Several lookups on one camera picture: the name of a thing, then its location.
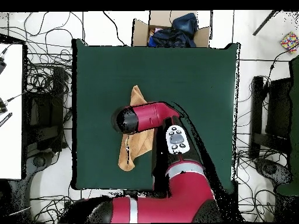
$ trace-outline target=green mat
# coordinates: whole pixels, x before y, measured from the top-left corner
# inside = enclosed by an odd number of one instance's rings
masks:
[[[290,92],[291,153],[288,157],[288,163],[293,175],[293,181],[290,184],[279,185],[277,192],[285,196],[299,196],[299,56],[290,61],[289,67],[293,85]]]
[[[136,167],[118,165],[122,135],[110,116],[138,85],[148,102],[176,102],[193,121],[225,189],[231,182],[237,44],[226,49],[93,47],[73,40],[77,86],[76,189],[151,190],[151,152]]]

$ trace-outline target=brown cloth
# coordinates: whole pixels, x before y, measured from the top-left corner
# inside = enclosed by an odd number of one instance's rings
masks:
[[[144,100],[139,87],[137,85],[134,86],[131,93],[130,105],[133,106],[145,103],[147,102]],[[124,134],[119,154],[119,167],[124,171],[131,171],[133,168],[135,168],[135,165],[133,163],[134,159],[148,151],[151,151],[153,138],[154,129],[149,129],[148,131],[143,131],[133,135]]]

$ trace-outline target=black border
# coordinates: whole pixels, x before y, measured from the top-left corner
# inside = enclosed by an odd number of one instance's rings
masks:
[[[5,34],[0,34],[0,43],[2,44],[21,44],[22,45],[22,61],[23,61],[23,68],[22,68],[22,93],[24,93],[25,89],[27,88],[27,78],[28,78],[28,60],[27,60],[27,54],[28,54],[28,47],[26,45],[26,42],[24,40],[19,40],[18,38],[13,38],[11,36],[7,36]],[[27,115],[27,112],[25,111],[25,98],[22,97],[22,157],[21,157],[21,179],[25,179],[26,177],[26,161],[27,161],[27,143],[26,138],[24,138],[25,134],[25,125],[24,121]]]
[[[77,182],[77,39],[72,39],[72,179],[74,190]]]

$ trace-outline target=floor tile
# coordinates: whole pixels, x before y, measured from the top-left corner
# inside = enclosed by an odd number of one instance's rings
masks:
[[[264,75],[268,76],[272,62],[266,61],[240,61],[239,63],[239,103],[238,103],[238,122],[237,133],[250,133],[251,119],[251,91],[249,86],[254,76]],[[287,62],[277,62],[271,73],[271,80],[290,77],[290,71]],[[262,132],[265,133],[266,126],[266,112],[263,112]],[[249,135],[240,134],[237,136],[240,140],[248,144]],[[237,140],[237,146],[244,146],[245,144]]]
[[[213,36],[210,47],[225,48],[232,42],[232,18],[233,10],[213,11]]]
[[[48,224],[52,224],[53,220],[55,220],[55,223],[57,223],[57,215],[64,211],[64,201],[61,201],[60,199],[62,199],[62,197],[53,197],[47,200],[32,200],[30,202],[32,219],[34,221],[46,222]]]
[[[0,13],[0,33],[7,35],[7,21],[8,21],[8,14],[7,13]]]
[[[66,50],[66,53],[71,54],[71,39],[82,38],[82,12],[73,13],[74,15],[69,12],[49,12],[45,16],[45,12],[34,12],[32,14],[29,12],[10,13],[11,36],[24,40],[26,39],[26,29],[29,41],[41,43],[29,42],[29,52],[59,54],[62,50]],[[60,29],[45,33],[55,27],[60,27]]]
[[[72,148],[71,130],[65,130],[65,137],[69,146]],[[40,171],[35,175],[32,181],[30,197],[38,198],[52,195],[68,195],[68,188],[72,178],[72,154],[66,148],[60,153],[58,162],[54,165]],[[69,189],[69,195],[73,200],[81,198],[78,190]]]
[[[234,42],[241,43],[240,58],[274,60],[276,55],[286,50],[280,41],[291,31],[299,35],[298,12],[297,14],[279,12],[256,36],[253,36],[253,32],[270,12],[270,10],[235,10]],[[287,52],[281,55],[279,60],[291,60],[296,55],[298,52],[293,55]]]
[[[148,23],[149,11],[105,11],[115,22],[119,39],[131,46],[133,19]],[[122,46],[115,25],[101,11],[84,12],[85,42],[89,46]]]
[[[83,198],[96,198],[101,196],[115,197],[117,195],[123,195],[123,191],[122,190],[101,190],[101,189],[82,190]]]

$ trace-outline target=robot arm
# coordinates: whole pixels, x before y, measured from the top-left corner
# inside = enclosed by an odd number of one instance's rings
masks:
[[[222,221],[199,154],[176,110],[164,102],[124,107],[113,114],[112,125],[123,134],[155,128],[154,190],[167,190],[167,197],[117,197],[95,208],[87,223]]]

